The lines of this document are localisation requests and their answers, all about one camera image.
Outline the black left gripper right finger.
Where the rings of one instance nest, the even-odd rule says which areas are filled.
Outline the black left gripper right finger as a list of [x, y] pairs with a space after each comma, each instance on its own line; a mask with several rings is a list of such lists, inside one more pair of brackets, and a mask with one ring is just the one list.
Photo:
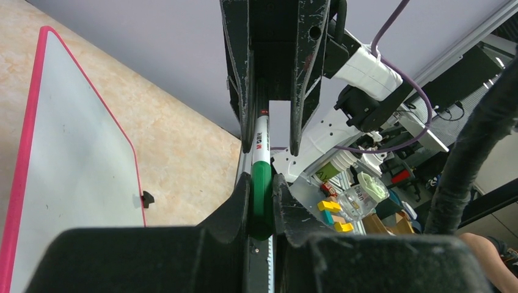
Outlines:
[[285, 177], [272, 182], [275, 225], [275, 291], [323, 292], [321, 269], [326, 261], [314, 249], [317, 239], [333, 234], [291, 193]]

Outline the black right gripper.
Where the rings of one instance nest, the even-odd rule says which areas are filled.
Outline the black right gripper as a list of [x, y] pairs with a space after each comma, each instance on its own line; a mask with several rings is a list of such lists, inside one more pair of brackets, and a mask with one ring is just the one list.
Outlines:
[[290, 153], [297, 156], [306, 89], [330, 2], [221, 1], [220, 4], [225, 44], [237, 86], [243, 152], [251, 151], [254, 135], [254, 79], [254, 84], [259, 82], [266, 87], [270, 100], [291, 100]]

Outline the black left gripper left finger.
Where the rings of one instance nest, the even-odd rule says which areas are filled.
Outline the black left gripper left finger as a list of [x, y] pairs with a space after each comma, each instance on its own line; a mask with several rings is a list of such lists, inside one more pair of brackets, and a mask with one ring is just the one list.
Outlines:
[[198, 225], [197, 292], [241, 292], [247, 258], [251, 176], [243, 172], [229, 199]]

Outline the green whiteboard marker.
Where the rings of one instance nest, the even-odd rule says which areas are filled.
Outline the green whiteboard marker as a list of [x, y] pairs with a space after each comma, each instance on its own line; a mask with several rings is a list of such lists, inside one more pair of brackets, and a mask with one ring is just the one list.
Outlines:
[[272, 168], [269, 135], [269, 86], [265, 78], [255, 84], [255, 120], [252, 141], [249, 234], [258, 241], [272, 235]]

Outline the pink framed whiteboard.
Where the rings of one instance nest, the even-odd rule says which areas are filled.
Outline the pink framed whiteboard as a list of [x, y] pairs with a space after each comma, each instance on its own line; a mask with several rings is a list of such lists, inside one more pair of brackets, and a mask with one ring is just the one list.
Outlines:
[[1, 291], [22, 292], [73, 228], [146, 224], [136, 152], [59, 34], [40, 29], [1, 242]]

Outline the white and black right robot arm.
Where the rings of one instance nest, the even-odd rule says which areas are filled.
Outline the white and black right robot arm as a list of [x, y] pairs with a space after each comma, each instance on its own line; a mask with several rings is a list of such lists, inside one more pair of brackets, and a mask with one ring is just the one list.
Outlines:
[[260, 117], [274, 100], [290, 102], [289, 152], [318, 107], [322, 78], [346, 87], [335, 108], [348, 126], [373, 131], [410, 93], [401, 73], [345, 30], [346, 1], [221, 1], [230, 103], [241, 126], [243, 151], [253, 156], [251, 181], [272, 179]]

